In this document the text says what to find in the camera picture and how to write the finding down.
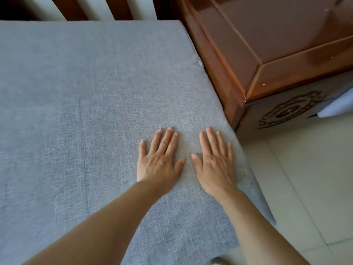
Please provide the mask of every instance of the forearm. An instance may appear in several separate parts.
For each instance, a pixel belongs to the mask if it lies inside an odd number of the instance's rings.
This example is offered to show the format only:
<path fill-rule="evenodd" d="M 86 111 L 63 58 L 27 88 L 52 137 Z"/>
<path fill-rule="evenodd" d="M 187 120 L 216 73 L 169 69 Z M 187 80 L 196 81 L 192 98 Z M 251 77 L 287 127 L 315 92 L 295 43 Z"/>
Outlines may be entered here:
<path fill-rule="evenodd" d="M 309 264 L 239 189 L 220 201 L 229 216 L 248 264 Z"/>
<path fill-rule="evenodd" d="M 119 264 L 141 220 L 159 198 L 145 182 L 135 183 L 25 264 Z"/>

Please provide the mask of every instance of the gray cushion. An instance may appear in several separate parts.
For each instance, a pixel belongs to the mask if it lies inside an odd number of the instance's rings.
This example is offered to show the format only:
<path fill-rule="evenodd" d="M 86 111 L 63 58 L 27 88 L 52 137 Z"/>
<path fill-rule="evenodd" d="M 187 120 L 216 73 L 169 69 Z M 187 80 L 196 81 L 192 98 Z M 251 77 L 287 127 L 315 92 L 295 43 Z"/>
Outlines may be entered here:
<path fill-rule="evenodd" d="M 0 22 L 0 263 L 18 264 L 136 181 L 138 145 L 180 134 L 181 179 L 141 222 L 123 264 L 198 264 L 238 245 L 190 153 L 221 130 L 238 186 L 274 222 L 180 22 Z"/>

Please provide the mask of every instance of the tiled floor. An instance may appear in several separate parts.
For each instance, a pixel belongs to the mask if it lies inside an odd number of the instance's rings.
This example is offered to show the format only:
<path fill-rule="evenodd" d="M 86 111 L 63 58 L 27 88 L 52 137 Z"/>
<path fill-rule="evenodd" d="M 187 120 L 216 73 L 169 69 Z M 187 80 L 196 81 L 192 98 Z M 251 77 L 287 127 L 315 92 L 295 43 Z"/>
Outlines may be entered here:
<path fill-rule="evenodd" d="M 280 233 L 312 265 L 353 264 L 353 114 L 243 147 Z"/>

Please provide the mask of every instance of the seat cushion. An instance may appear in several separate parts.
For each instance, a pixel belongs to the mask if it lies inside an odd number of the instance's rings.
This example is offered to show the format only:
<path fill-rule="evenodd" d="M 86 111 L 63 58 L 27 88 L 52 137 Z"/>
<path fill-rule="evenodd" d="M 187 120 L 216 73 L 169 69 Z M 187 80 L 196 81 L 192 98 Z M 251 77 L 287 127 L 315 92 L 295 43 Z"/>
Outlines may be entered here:
<path fill-rule="evenodd" d="M 232 143 L 239 188 L 274 223 L 180 22 L 0 22 L 0 33 L 2 264 L 24 262 L 125 191 L 140 140 L 169 126 L 186 164 L 123 264 L 194 265 L 238 245 L 190 158 L 208 126 Z"/>

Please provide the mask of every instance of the white wall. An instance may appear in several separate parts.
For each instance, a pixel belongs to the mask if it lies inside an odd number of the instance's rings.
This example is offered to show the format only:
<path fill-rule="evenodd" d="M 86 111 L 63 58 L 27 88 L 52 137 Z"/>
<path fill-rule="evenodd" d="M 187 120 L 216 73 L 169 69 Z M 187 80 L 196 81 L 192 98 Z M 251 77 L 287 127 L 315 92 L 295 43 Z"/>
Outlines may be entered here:
<path fill-rule="evenodd" d="M 152 0 L 126 0 L 135 20 L 157 20 Z M 52 0 L 24 0 L 40 20 L 65 21 Z M 89 20 L 111 21 L 114 17 L 106 0 L 77 0 Z"/>

